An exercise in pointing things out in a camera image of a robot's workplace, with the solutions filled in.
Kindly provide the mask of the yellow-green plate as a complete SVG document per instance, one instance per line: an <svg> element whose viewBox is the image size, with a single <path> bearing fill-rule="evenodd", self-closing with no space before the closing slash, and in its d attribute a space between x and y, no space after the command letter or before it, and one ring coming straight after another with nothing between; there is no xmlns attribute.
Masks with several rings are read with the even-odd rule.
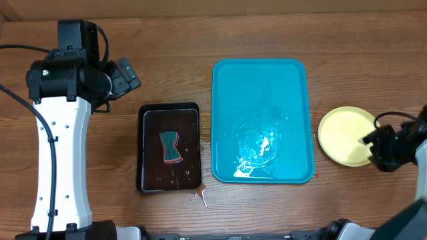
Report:
<svg viewBox="0 0 427 240"><path fill-rule="evenodd" d="M318 141L326 155L347 167L370 163L371 145L361 138L375 130L374 116L351 106L338 107L327 113L318 126Z"/></svg>

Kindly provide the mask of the green orange sponge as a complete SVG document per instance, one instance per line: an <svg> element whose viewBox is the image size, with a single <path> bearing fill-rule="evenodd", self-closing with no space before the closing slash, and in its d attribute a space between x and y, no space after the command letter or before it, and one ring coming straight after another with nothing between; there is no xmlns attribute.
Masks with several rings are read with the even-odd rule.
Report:
<svg viewBox="0 0 427 240"><path fill-rule="evenodd" d="M163 147L163 162L165 164L179 163L182 160L182 156L177 149L178 132L166 131L160 133L159 137Z"/></svg>

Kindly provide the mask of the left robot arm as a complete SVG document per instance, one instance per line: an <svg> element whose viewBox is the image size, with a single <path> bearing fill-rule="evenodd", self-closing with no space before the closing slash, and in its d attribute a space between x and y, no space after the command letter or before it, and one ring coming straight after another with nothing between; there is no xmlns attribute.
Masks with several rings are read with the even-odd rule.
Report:
<svg viewBox="0 0 427 240"><path fill-rule="evenodd" d="M87 196L89 118L141 85L127 59L105 67L82 59L35 61L26 81L40 114L39 173L31 229L16 239L142 239L141 227L94 221Z"/></svg>

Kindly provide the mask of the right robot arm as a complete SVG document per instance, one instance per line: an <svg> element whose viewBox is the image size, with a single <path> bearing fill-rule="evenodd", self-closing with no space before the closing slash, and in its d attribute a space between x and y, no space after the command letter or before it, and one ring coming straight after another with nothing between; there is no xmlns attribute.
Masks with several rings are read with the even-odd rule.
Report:
<svg viewBox="0 0 427 240"><path fill-rule="evenodd" d="M369 160L381 172L393 173L413 165L413 197L409 206L379 226L378 240L426 238L426 109L417 115L388 111L374 118L374 130L361 138L371 145Z"/></svg>

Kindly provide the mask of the black water tray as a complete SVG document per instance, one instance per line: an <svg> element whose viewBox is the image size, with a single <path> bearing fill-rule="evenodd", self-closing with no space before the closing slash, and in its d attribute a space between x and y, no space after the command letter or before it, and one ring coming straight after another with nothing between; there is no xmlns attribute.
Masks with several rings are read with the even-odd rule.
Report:
<svg viewBox="0 0 427 240"><path fill-rule="evenodd" d="M163 162L159 137L178 132L179 163ZM201 185L199 107L194 102L144 105L138 113L136 187L144 193L197 189Z"/></svg>

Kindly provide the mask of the teal plastic tray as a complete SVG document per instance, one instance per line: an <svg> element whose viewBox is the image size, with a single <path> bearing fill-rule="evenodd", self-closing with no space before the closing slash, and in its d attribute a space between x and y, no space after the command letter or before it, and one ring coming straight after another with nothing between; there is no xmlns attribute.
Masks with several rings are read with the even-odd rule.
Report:
<svg viewBox="0 0 427 240"><path fill-rule="evenodd" d="M224 183L304 184L314 144L304 66L223 59L212 71L211 172Z"/></svg>

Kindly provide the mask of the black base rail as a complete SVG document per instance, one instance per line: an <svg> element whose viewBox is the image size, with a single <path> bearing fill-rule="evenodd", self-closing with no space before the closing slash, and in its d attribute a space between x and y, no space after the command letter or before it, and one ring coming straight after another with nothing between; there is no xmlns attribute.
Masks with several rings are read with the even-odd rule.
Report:
<svg viewBox="0 0 427 240"><path fill-rule="evenodd" d="M326 228L313 231L292 231L290 233L272 234L228 234L228 235L179 235L179 234L149 234L143 232L142 240L302 240L321 239L326 232Z"/></svg>

